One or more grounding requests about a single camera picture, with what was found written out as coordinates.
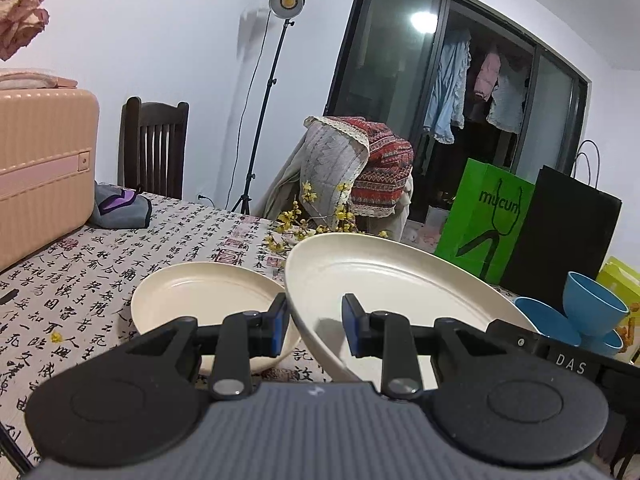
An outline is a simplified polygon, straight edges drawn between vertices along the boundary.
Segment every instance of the cream plate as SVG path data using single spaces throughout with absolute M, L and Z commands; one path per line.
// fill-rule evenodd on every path
M 157 270 L 147 276 L 131 300 L 131 317 L 145 333 L 180 316 L 193 316 L 199 325 L 221 324 L 229 314 L 244 310 L 267 311 L 281 285 L 249 269 L 215 262 L 187 262 Z M 254 357 L 251 371 L 275 366 L 290 354 L 300 334 L 289 322 L 278 357 Z M 200 373 L 208 375 L 213 356 L 203 356 Z
M 356 359 L 342 329 L 341 299 L 355 294 L 366 312 L 390 310 L 412 324 L 454 317 L 485 330 L 500 318 L 536 332 L 511 301 L 489 285 L 432 254 L 378 237 L 322 234 L 294 247 L 285 266 L 285 288 L 303 341 L 337 381 L 372 381 L 380 388 L 382 361 Z M 430 358 L 422 356 L 425 388 L 435 388 Z

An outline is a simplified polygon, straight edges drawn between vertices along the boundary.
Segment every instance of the red patterned fabric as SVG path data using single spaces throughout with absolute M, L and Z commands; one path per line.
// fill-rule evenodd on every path
M 334 119 L 350 124 L 369 139 L 369 160 L 351 188 L 350 211 L 378 218 L 391 215 L 414 163 L 411 144 L 395 136 L 384 123 L 362 117 Z

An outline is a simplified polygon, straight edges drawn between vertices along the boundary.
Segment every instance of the pink flower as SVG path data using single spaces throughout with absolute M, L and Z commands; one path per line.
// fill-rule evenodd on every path
M 0 59 L 6 61 L 44 30 L 49 13 L 39 8 L 43 1 L 0 0 Z

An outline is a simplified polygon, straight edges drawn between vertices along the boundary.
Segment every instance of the pink suitcase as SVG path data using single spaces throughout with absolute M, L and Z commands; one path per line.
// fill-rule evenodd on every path
M 91 216 L 97 128 L 86 90 L 0 91 L 0 272 Z

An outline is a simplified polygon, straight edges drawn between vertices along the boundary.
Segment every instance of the calligraphy tablecloth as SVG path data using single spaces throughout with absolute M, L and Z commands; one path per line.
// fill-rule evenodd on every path
M 153 205 L 148 229 L 84 226 L 0 274 L 0 421 L 33 462 L 39 457 L 24 425 L 31 391 L 137 334 L 130 300 L 144 277 L 171 264 L 214 261 L 282 282 L 282 258 L 264 243 L 272 222 L 147 197 Z M 330 380 L 302 343 L 262 376 Z M 0 480 L 16 475 L 0 458 Z

